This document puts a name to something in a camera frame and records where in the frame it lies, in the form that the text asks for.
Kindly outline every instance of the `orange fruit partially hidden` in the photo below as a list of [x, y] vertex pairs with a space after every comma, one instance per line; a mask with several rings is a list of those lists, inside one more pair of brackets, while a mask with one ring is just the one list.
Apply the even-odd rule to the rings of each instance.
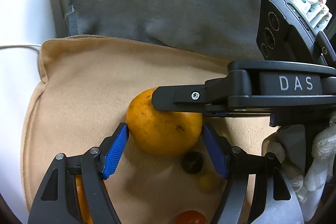
[[76, 188], [77, 188], [77, 195], [78, 195], [78, 203], [79, 208], [81, 210], [82, 219], [87, 224], [93, 224], [90, 210], [86, 201], [84, 184], [82, 176], [76, 175]]
[[145, 90], [128, 106], [126, 123], [137, 145], [157, 156], [174, 157], [192, 148], [202, 130], [202, 114], [156, 110]]

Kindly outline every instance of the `tan fleece cloth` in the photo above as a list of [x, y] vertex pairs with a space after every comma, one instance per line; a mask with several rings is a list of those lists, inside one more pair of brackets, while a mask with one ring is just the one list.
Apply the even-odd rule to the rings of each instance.
[[[193, 52], [119, 38], [77, 36], [51, 39], [41, 47], [37, 85], [22, 135], [21, 172], [27, 207], [57, 153], [80, 155], [110, 136], [125, 121], [128, 104], [140, 92], [160, 85], [202, 84], [224, 77], [227, 61]], [[212, 118], [219, 134], [247, 153], [261, 154], [274, 132], [269, 118]], [[202, 173], [213, 171], [206, 156]], [[209, 223], [222, 190], [201, 193], [197, 178], [180, 157], [149, 155], [130, 136], [114, 175], [105, 181], [123, 224], [168, 224], [182, 211], [196, 210]], [[248, 213], [253, 186], [249, 185]]]

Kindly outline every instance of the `small yellow fruit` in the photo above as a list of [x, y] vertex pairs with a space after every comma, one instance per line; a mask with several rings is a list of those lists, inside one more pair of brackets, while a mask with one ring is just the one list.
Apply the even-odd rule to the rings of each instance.
[[213, 172], [205, 173], [198, 178], [197, 185], [201, 192], [212, 193], [219, 188], [219, 176]]
[[202, 130], [202, 114], [159, 111], [152, 105], [156, 88], [145, 90], [128, 106], [126, 123], [136, 144], [157, 156], [174, 157], [186, 153]]

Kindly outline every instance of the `screw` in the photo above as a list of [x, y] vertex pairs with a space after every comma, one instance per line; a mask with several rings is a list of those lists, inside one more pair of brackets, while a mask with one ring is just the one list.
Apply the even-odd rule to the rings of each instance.
[[239, 154], [242, 150], [238, 146], [234, 146], [231, 148], [231, 151], [235, 154]]
[[276, 156], [272, 152], [268, 152], [267, 157], [271, 160], [274, 160], [276, 158]]
[[90, 153], [91, 154], [97, 154], [99, 152], [99, 148], [98, 147], [93, 147], [90, 149]]
[[61, 160], [64, 158], [64, 154], [63, 153], [59, 153], [56, 155], [56, 160]]
[[193, 100], [198, 100], [199, 97], [200, 97], [200, 94], [197, 91], [194, 91], [191, 94], [191, 99], [193, 99]]

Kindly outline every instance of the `cherry tomato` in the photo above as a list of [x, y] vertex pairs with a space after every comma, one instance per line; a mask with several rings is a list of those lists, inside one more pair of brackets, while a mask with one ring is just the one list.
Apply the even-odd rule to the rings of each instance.
[[205, 216], [197, 211], [183, 212], [175, 220], [175, 224], [205, 224], [205, 222]]

